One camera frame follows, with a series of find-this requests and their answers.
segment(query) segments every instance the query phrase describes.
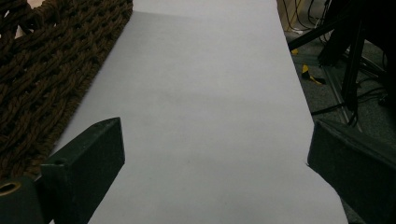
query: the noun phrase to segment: floor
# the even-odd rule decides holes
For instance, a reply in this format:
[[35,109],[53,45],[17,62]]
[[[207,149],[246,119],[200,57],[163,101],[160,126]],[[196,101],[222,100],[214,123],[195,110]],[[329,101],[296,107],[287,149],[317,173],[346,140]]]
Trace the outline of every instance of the floor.
[[[296,22],[293,25],[294,28],[303,30],[305,29],[303,25],[306,27],[314,27],[307,17],[310,2],[310,0],[305,1],[305,6],[299,16],[301,23]],[[324,9],[324,3],[325,0],[314,1],[311,7],[311,16],[320,18]],[[300,35],[296,32],[285,32],[285,37],[288,41],[299,36]],[[329,106],[337,105],[343,101],[342,98],[340,98],[340,90],[347,63],[340,61],[334,66],[320,66],[317,57],[323,49],[322,42],[325,42],[324,37],[322,37],[321,40],[316,39],[298,48],[298,54],[292,55],[311,113],[328,108]],[[363,57],[379,67],[383,67],[382,50],[370,42],[366,42],[364,45]],[[312,80],[302,78],[303,64],[308,66],[309,75],[312,77],[324,78],[326,84],[319,85]],[[370,79],[370,77],[372,77],[372,75],[367,72],[359,72],[357,79],[357,82],[360,83],[358,96],[382,87],[381,84]],[[361,132],[366,133],[369,137],[396,148],[396,110],[378,104],[378,100],[383,97],[384,94],[383,90],[373,91],[372,94],[360,99],[358,105],[359,119],[354,126]],[[313,120],[332,119],[348,123],[351,116],[352,114],[346,108],[341,107],[329,113],[313,116]],[[349,223],[364,223],[346,204],[344,204],[344,206]]]

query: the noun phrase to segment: brown woven basket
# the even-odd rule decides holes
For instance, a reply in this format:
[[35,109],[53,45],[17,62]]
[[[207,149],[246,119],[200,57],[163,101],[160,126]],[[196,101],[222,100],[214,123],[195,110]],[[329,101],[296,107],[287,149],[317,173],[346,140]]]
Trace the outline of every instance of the brown woven basket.
[[[0,0],[0,180],[39,174],[132,0]],[[25,35],[16,38],[17,28]]]

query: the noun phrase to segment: wicker basket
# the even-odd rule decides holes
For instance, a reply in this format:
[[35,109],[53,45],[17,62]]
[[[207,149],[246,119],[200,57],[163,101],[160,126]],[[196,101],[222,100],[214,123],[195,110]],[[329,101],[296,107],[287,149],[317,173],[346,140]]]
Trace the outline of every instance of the wicker basket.
[[[39,174],[132,0],[0,0],[0,180]],[[25,35],[15,38],[18,27]]]

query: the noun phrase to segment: white table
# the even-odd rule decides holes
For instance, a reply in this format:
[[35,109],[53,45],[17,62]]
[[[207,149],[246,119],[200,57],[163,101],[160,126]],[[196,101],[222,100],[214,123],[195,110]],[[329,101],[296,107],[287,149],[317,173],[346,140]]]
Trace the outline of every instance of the white table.
[[341,224],[275,0],[135,0],[59,142],[121,117],[126,164],[91,223]]

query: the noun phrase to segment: white surface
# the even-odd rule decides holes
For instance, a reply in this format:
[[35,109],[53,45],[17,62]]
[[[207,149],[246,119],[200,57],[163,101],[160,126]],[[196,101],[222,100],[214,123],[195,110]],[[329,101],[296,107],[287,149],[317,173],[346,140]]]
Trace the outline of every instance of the white surface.
[[135,0],[60,147],[113,117],[126,164],[90,223],[347,223],[305,164],[313,122],[275,0]]

